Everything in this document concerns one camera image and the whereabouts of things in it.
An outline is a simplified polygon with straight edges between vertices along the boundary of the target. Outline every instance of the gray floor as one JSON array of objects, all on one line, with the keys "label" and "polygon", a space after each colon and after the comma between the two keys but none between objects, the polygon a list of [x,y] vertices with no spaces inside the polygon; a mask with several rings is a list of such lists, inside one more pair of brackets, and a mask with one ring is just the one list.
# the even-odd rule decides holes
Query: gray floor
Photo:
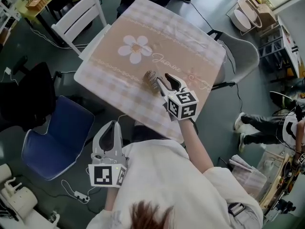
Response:
[{"label": "gray floor", "polygon": [[[225,13],[236,3],[237,0],[192,0],[193,4],[201,12],[201,14],[209,21],[214,29],[225,31],[228,34],[241,38],[239,31],[231,24]],[[106,20],[112,24],[116,18],[116,8],[119,6],[120,0],[103,0],[102,9],[105,13]],[[180,14],[203,31],[208,32],[211,28],[201,18],[197,11],[190,4],[185,4],[180,0],[172,0],[168,9]],[[43,13],[43,17],[49,24],[55,21],[48,12]],[[35,29],[46,34],[46,31],[40,26],[35,25]],[[99,21],[94,21],[93,26],[82,32],[77,39],[78,43],[88,43],[101,30],[102,25]],[[243,37],[253,43],[254,40],[250,34]],[[44,39],[34,35],[28,24],[21,20],[12,32],[8,42],[0,54],[0,72],[5,67],[11,67],[22,55],[27,55],[29,61],[28,68],[34,67],[35,64],[45,61],[51,73],[55,70],[73,71],[77,70],[81,64],[81,60],[73,50],[58,49],[50,45]],[[15,78],[20,80],[22,73],[18,73]],[[226,62],[226,79],[233,77],[232,66],[229,60]],[[277,84],[269,84],[270,76],[266,75],[262,68],[258,68],[252,72],[246,79],[239,84],[240,97],[243,100],[243,111],[253,114],[270,115],[275,106],[271,103],[268,92],[270,90],[278,90]],[[56,84],[57,95],[81,94],[87,98],[96,99],[92,94],[88,93],[73,81],[73,75],[65,75],[58,80]],[[121,114],[118,110],[106,106],[106,113],[96,118],[91,135],[93,136],[99,128],[112,119],[117,119]],[[241,103],[237,97],[237,89],[234,87],[226,87],[215,90],[210,93],[209,98],[198,117],[197,125],[199,129],[199,137],[205,148],[211,156],[214,164],[217,159],[222,156],[228,159],[238,152],[237,139],[238,136],[233,133],[232,127],[234,120],[240,112]],[[123,136],[128,138],[132,126],[132,120],[128,117],[120,120]],[[37,131],[44,132],[46,125],[37,128]],[[85,147],[84,152],[78,159],[77,163],[60,178],[54,181],[46,182],[32,173],[21,161],[20,153],[22,150],[23,139],[25,133],[19,127],[12,127],[0,133],[0,164],[9,163],[17,174],[24,174],[35,184],[31,184],[28,180],[20,177],[19,180],[33,190],[38,198],[38,209],[45,214],[50,214],[56,210],[61,215],[60,225],[63,228],[83,229],[86,227],[90,219],[94,216],[89,212],[85,205],[76,200],[67,197],[52,198],[38,187],[43,188],[49,194],[56,196],[66,194],[61,187],[61,179],[66,179],[74,190],[86,193],[90,189],[89,178],[85,173],[87,164],[91,162],[91,145]],[[259,147],[246,150],[242,157],[251,165],[256,165],[259,161],[263,150]],[[105,202],[105,189],[95,195],[92,195],[88,206],[91,210],[98,212]]]}]

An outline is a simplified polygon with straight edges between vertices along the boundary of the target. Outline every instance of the sleeve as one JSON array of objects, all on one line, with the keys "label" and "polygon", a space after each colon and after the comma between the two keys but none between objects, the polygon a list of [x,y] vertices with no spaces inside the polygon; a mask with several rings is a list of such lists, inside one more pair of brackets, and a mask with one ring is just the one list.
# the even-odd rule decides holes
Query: sleeve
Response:
[{"label": "sleeve", "polygon": [[227,204],[242,203],[246,207],[235,217],[230,214],[230,221],[234,228],[261,229],[263,227],[263,212],[258,202],[247,194],[228,169],[213,167],[203,175],[217,189]]},{"label": "sleeve", "polygon": [[112,211],[102,210],[88,224],[87,229],[109,229],[112,223]]}]

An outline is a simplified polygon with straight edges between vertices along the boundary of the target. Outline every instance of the marker cube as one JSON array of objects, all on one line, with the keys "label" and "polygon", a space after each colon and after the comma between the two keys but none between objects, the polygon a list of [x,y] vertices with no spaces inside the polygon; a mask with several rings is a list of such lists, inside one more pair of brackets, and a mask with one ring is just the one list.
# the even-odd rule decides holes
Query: marker cube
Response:
[{"label": "marker cube", "polygon": [[90,183],[93,187],[120,188],[127,168],[122,164],[89,165]]},{"label": "marker cube", "polygon": [[194,91],[169,94],[167,110],[178,120],[184,120],[196,115],[199,100]]}]

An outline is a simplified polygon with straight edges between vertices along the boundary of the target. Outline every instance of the white flower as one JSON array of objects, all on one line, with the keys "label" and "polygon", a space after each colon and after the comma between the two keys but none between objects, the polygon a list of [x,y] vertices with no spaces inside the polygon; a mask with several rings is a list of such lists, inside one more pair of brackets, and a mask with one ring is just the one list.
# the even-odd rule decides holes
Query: white flower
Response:
[{"label": "white flower", "polygon": [[118,53],[121,56],[126,56],[130,54],[129,60],[133,64],[137,64],[141,61],[143,54],[144,56],[150,56],[152,54],[152,49],[146,46],[148,39],[146,36],[139,36],[137,41],[133,36],[125,36],[123,39],[125,46],[119,48]]}]

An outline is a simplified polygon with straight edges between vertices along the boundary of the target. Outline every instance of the power strip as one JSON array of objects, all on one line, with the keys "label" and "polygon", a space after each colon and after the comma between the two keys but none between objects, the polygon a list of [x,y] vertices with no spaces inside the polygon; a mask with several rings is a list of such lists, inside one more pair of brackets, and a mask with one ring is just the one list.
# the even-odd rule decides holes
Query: power strip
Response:
[{"label": "power strip", "polygon": [[10,73],[11,73],[11,70],[10,70],[10,68],[9,67],[6,67],[6,69],[5,69],[5,71],[4,71],[6,74],[8,74],[8,75],[10,75]]},{"label": "power strip", "polygon": [[89,196],[84,195],[84,194],[82,194],[82,193],[80,193],[80,192],[78,192],[78,191],[75,191],[75,192],[74,192],[74,196],[75,196],[78,200],[82,201],[83,203],[88,203],[88,202],[90,201],[90,197],[89,197]]}]

